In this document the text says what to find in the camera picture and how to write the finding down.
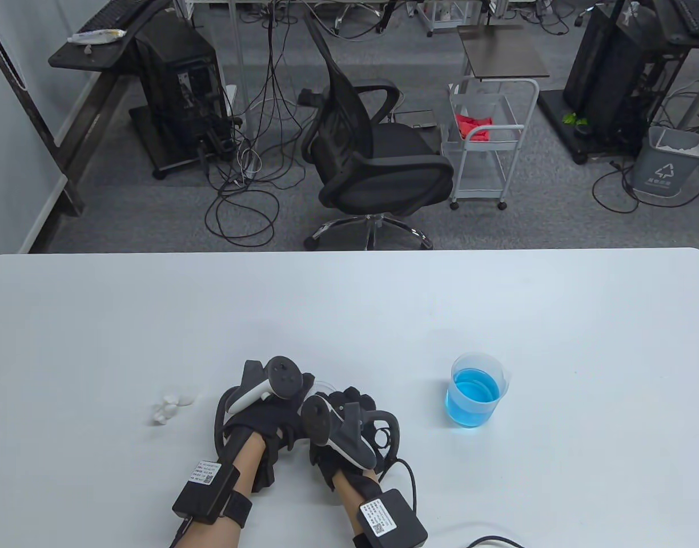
keyboard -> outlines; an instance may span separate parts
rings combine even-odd
[[[101,29],[125,30],[128,24],[137,18],[149,3],[151,0],[110,0],[78,32],[99,31]]]
[[[690,36],[699,37],[699,0],[672,0]]]

blue liquid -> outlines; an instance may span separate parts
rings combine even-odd
[[[499,399],[499,387],[487,373],[478,369],[464,369],[459,371],[454,378],[453,383],[464,396],[468,399],[488,404]],[[446,412],[455,422],[461,426],[474,428],[475,426],[483,425],[491,417],[491,412],[485,413],[470,413],[466,409],[462,409],[456,402],[446,393]]]

chair wheel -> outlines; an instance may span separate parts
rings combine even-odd
[[[316,251],[319,249],[319,238],[316,238],[316,240],[309,236],[304,240],[304,249],[306,251]]]

black box module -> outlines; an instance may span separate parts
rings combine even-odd
[[[135,65],[156,125],[195,148],[209,130],[230,135],[214,48],[174,13],[157,14],[135,39]]]
[[[636,16],[618,19],[610,47],[604,47],[609,15],[610,7],[601,6],[590,14],[563,97],[581,115],[594,60],[600,58],[582,114],[602,143],[638,154],[689,48],[667,42],[657,15],[644,6]]]
[[[183,519],[192,517],[212,524],[225,507],[240,472],[232,464],[201,460],[187,480],[172,511]]]
[[[360,504],[357,521],[373,548],[416,548],[428,538],[425,528],[397,489]]]

black mesh chair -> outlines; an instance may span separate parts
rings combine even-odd
[[[319,27],[304,17],[311,38],[329,71],[329,86],[323,93],[302,90],[298,102],[318,109],[302,144],[302,156],[315,165],[324,183],[319,199],[326,208],[351,215],[324,223],[304,241],[313,251],[321,235],[334,227],[366,223],[365,249],[375,248],[376,230],[383,224],[397,227],[420,240],[421,249],[433,249],[430,240],[395,217],[405,217],[423,206],[449,197],[452,189],[451,163],[434,154],[420,133],[401,123],[380,123],[400,97],[388,80],[364,80],[355,84],[339,70]],[[360,94],[383,90],[383,106],[370,118]]]

